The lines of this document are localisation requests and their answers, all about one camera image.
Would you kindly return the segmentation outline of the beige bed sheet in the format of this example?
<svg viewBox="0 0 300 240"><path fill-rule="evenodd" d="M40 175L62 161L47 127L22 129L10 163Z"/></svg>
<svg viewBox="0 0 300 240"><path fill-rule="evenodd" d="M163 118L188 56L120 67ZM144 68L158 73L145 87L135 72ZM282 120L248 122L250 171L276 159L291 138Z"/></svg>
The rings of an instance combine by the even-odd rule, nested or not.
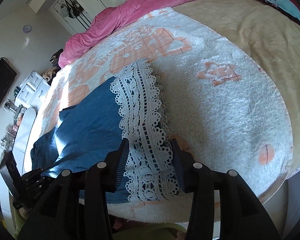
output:
<svg viewBox="0 0 300 240"><path fill-rule="evenodd" d="M300 26L256 0L198 0L174 10L207 25L256 61L279 89L292 124L289 177L300 171Z"/></svg>

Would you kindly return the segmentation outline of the hanging clothes on rack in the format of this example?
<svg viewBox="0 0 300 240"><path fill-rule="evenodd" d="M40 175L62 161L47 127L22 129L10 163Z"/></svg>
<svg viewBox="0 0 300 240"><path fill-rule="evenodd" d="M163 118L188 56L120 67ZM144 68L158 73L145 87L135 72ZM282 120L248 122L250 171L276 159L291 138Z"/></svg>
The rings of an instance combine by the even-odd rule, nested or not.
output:
<svg viewBox="0 0 300 240"><path fill-rule="evenodd" d="M65 18L77 18L83 12L83 7L76 0L63 0L60 5L60 15Z"/></svg>

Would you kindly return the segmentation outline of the white drawer cabinet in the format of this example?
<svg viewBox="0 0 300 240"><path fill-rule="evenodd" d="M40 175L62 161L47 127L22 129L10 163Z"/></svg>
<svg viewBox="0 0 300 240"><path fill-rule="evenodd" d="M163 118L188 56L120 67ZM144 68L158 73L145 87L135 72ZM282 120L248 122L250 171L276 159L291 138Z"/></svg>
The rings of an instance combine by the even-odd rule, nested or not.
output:
<svg viewBox="0 0 300 240"><path fill-rule="evenodd" d="M14 104L19 107L33 107L38 111L45 100L50 85L35 70L19 86L20 91L15 97Z"/></svg>

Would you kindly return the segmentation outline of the blue denim pants lace hem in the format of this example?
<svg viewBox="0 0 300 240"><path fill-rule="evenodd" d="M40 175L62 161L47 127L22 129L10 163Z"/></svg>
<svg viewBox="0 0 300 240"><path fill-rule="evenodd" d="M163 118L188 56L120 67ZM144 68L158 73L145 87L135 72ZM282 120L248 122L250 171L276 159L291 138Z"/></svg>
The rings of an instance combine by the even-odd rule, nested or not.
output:
<svg viewBox="0 0 300 240"><path fill-rule="evenodd" d="M123 178L109 204L166 200L179 193L168 143L169 129L159 76L147 59L123 67L79 104L63 109L59 123L33 145L32 168L57 177L85 171L129 141Z"/></svg>

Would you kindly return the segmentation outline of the pink duvet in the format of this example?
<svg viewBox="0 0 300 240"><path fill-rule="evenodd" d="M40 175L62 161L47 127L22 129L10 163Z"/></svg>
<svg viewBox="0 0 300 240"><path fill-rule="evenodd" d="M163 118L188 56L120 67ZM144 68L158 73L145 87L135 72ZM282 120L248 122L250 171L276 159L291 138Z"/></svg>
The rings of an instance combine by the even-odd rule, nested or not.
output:
<svg viewBox="0 0 300 240"><path fill-rule="evenodd" d="M63 68L74 62L113 32L153 10L176 7L192 1L196 0L127 0L116 7L106 8L95 16L87 31L75 34L66 42L58 64Z"/></svg>

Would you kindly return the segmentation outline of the round wall clock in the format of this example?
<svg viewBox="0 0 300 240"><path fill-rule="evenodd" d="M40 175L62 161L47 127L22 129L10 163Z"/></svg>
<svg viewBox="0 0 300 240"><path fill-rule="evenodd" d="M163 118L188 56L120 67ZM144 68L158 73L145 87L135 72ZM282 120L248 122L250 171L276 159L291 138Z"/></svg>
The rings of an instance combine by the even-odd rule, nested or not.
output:
<svg viewBox="0 0 300 240"><path fill-rule="evenodd" d="M32 30L30 25L24 25L23 26L23 33L27 34Z"/></svg>

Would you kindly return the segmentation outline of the white rounded desk top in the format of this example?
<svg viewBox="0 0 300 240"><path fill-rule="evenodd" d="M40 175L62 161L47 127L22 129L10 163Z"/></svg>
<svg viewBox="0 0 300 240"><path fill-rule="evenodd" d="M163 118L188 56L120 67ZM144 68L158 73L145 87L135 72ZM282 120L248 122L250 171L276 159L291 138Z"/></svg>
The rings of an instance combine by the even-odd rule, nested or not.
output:
<svg viewBox="0 0 300 240"><path fill-rule="evenodd" d="M21 153L26 152L27 143L36 116L37 116L37 112L33 107L30 107L25 111L15 136L15 140L12 148L13 154L16 154L18 152Z"/></svg>

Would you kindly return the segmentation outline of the pile of dark clothes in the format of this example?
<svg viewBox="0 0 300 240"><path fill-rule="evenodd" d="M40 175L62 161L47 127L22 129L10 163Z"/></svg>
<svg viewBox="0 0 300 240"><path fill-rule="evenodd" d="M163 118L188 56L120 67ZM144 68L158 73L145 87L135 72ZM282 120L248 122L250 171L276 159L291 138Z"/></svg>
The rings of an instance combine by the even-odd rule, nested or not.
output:
<svg viewBox="0 0 300 240"><path fill-rule="evenodd" d="M52 66L43 74L43 79L47 82L48 85L51 85L54 77L61 70L58 61L62 52L63 49L60 49L51 56L50 63Z"/></svg>

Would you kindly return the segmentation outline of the orange white plush blanket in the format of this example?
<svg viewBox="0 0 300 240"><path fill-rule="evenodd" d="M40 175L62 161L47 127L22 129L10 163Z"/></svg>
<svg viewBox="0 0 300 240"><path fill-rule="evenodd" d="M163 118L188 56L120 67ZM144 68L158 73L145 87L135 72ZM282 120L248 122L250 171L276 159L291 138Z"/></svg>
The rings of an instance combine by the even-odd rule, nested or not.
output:
<svg viewBox="0 0 300 240"><path fill-rule="evenodd" d="M171 8L159 9L111 34L54 79L29 138L24 161L33 170L34 143L59 113L140 59L159 76L168 141L176 138L209 168L236 170L262 203L283 184L292 162L289 114L272 79L244 51ZM112 215L142 222L185 222L192 195L109 204Z"/></svg>

